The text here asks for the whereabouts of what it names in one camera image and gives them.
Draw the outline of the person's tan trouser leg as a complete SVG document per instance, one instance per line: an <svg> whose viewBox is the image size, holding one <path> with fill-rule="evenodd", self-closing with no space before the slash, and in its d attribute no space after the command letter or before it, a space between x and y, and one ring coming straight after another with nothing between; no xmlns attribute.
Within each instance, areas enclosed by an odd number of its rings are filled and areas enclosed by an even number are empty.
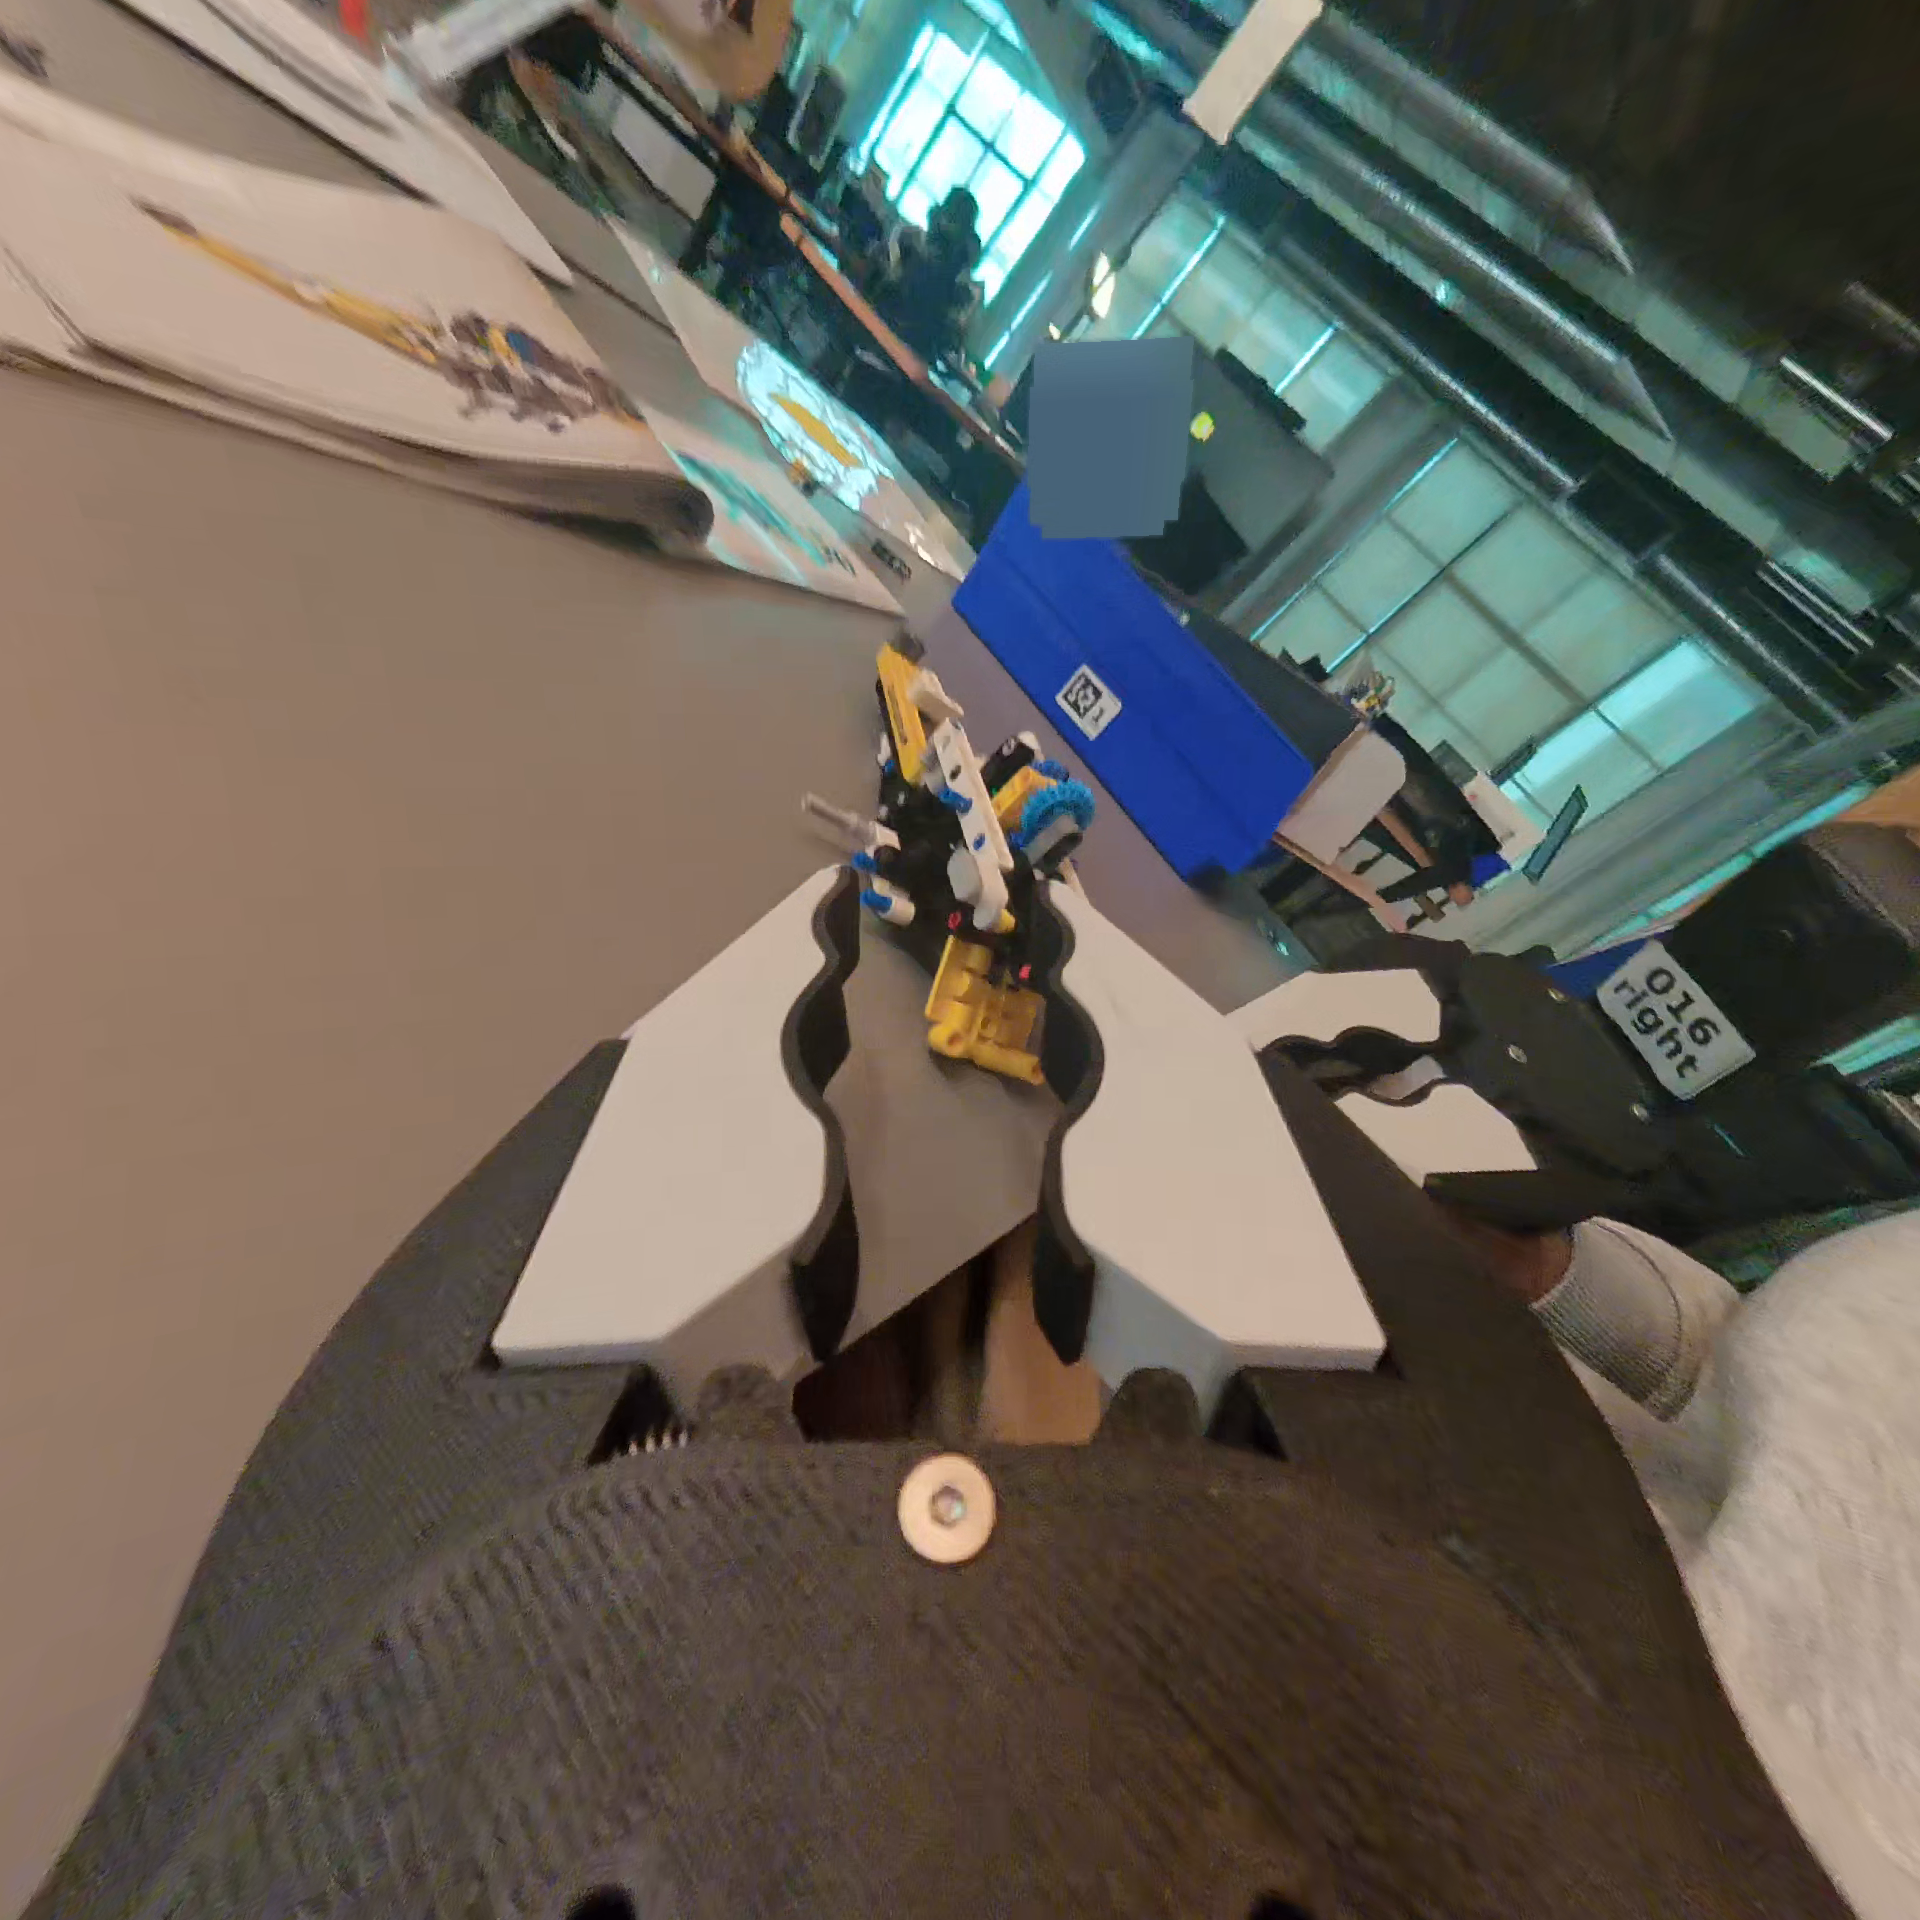
<svg viewBox="0 0 1920 1920"><path fill-rule="evenodd" d="M1040 1328L1037 1227L1029 1219L1005 1235L805 1376L794 1395L805 1437L947 1451L1087 1445L1106 1391Z"/></svg>

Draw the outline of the person's grey sweater torso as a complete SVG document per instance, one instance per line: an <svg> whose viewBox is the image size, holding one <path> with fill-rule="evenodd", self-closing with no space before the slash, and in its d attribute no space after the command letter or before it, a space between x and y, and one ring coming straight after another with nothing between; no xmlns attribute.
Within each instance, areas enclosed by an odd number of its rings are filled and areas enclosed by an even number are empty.
<svg viewBox="0 0 1920 1920"><path fill-rule="evenodd" d="M1919 1915L1917 1217L1727 1319L1645 1487L1743 1731L1856 1915Z"/></svg>

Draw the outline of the blue box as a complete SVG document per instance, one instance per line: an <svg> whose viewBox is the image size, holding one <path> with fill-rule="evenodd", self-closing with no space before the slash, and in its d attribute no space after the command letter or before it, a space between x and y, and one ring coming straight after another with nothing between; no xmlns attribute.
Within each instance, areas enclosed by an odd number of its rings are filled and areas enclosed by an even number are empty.
<svg viewBox="0 0 1920 1920"><path fill-rule="evenodd" d="M957 612L1187 883L1249 873L1362 723L1215 623L1183 623L1110 539L1042 536L1017 484Z"/></svg>

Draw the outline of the white instruction booklet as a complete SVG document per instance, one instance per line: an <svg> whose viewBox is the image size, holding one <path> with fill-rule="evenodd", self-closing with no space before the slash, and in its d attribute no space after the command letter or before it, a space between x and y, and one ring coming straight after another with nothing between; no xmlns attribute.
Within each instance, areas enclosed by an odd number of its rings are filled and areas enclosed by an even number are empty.
<svg viewBox="0 0 1920 1920"><path fill-rule="evenodd" d="M297 5L127 2L168 40L221 67L421 199L494 233L542 280L571 268L478 148L410 82Z"/></svg>

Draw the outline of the lego instruction booklet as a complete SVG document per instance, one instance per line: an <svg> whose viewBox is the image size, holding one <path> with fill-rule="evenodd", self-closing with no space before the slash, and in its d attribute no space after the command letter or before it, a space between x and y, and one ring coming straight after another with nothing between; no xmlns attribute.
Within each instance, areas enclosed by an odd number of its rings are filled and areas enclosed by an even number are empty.
<svg viewBox="0 0 1920 1920"><path fill-rule="evenodd" d="M168 143L6 124L6 357L504 507L699 554L710 493L461 216Z"/></svg>

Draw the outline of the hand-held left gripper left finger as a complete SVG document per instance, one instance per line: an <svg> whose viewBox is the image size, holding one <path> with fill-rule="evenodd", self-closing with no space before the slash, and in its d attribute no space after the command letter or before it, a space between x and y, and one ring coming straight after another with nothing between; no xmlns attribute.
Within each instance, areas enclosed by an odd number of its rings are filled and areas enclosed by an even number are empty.
<svg viewBox="0 0 1920 1920"><path fill-rule="evenodd" d="M846 1132L859 889L810 876L649 1015L491 1336L505 1368L802 1376L857 1304Z"/></svg>

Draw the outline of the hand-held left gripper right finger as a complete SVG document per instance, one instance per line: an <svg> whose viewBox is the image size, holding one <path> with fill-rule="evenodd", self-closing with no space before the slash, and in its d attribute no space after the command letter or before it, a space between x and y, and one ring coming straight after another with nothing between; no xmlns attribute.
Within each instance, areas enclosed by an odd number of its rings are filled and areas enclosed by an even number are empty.
<svg viewBox="0 0 1920 1920"><path fill-rule="evenodd" d="M1053 1349L1101 1381L1374 1371L1385 1332L1255 1052L1072 888L1037 915Z"/></svg>

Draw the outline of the person's right forearm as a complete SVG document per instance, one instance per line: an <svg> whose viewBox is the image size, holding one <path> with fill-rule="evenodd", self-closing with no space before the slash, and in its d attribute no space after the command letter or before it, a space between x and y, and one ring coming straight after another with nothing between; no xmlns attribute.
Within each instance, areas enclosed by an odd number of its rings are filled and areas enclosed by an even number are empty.
<svg viewBox="0 0 1920 1920"><path fill-rule="evenodd" d="M1605 1217L1544 1232L1472 1224L1466 1235L1552 1341L1618 1401L1662 1425L1687 1410L1737 1308L1731 1283Z"/></svg>

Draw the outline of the large printed sheet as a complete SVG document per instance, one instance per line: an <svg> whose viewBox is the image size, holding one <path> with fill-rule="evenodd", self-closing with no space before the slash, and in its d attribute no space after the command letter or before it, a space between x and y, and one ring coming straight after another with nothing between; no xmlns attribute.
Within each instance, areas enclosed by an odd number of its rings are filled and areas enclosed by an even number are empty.
<svg viewBox="0 0 1920 1920"><path fill-rule="evenodd" d="M905 490L896 455L839 399L623 225L614 236L707 392L753 428L750 451L643 400L673 465L712 504L715 564L853 608L902 612L918 581L957 588L970 561Z"/></svg>

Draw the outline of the silver ventilation duct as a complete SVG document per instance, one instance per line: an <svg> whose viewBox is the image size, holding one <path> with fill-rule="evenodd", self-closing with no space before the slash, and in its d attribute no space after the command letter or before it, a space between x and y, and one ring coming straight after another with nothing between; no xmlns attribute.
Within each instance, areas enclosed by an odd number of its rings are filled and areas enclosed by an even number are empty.
<svg viewBox="0 0 1920 1920"><path fill-rule="evenodd" d="M1355 13L1318 18L1239 143L1433 304L1675 444L1675 376L1605 301L1637 274L1593 193Z"/></svg>

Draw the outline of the yellow black lego assembly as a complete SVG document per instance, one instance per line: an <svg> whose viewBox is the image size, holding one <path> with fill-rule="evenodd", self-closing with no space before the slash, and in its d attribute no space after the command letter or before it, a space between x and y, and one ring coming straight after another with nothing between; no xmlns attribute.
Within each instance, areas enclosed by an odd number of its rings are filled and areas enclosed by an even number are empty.
<svg viewBox="0 0 1920 1920"><path fill-rule="evenodd" d="M1040 911L1097 803L1032 735L976 752L910 628L878 651L877 707L872 809L807 793L802 811L842 848L867 912L926 969L928 1050L1037 1089L1053 954Z"/></svg>

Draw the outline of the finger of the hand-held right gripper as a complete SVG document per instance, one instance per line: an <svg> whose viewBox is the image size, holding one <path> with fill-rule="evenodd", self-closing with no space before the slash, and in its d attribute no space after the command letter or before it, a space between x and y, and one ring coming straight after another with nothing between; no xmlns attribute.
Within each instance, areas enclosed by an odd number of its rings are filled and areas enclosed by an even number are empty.
<svg viewBox="0 0 1920 1920"><path fill-rule="evenodd" d="M1360 1072L1314 1065L1310 1080L1346 1121L1415 1184L1469 1172L1533 1172L1539 1162L1521 1128L1441 1065Z"/></svg>
<svg viewBox="0 0 1920 1920"><path fill-rule="evenodd" d="M1297 1071L1402 1071L1441 1047L1446 1004L1415 968L1310 972L1227 1012L1227 1027Z"/></svg>

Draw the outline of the long wooden table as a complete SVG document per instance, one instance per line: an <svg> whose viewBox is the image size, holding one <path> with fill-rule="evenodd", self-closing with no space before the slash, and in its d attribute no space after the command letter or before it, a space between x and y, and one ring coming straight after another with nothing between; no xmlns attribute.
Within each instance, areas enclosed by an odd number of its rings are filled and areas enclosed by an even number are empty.
<svg viewBox="0 0 1920 1920"><path fill-rule="evenodd" d="M798 193L746 132L715 122L681 77L645 55L609 16L590 9L586 20L609 48L615 88L647 111L685 148L718 169L710 202L680 255L680 273L696 277L714 252L727 216L754 204L759 210L750 218L753 236L765 239L767 228L775 231L781 248L792 252L846 313L864 349L893 365L968 442L990 448L1011 476L1023 476L1023 451L986 404L950 392L934 363L882 321L845 269L833 248L839 240L839 227Z"/></svg>

